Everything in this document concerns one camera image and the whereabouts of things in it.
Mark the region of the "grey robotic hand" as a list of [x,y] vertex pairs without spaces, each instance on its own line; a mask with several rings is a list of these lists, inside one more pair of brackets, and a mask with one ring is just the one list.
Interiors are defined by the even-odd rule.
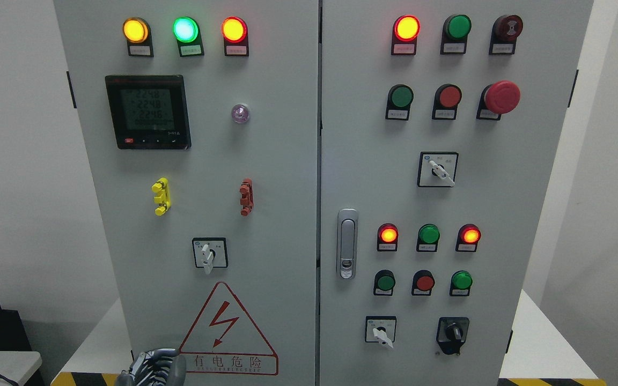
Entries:
[[116,378],[115,385],[183,385],[186,358],[174,348],[142,352],[128,370]]

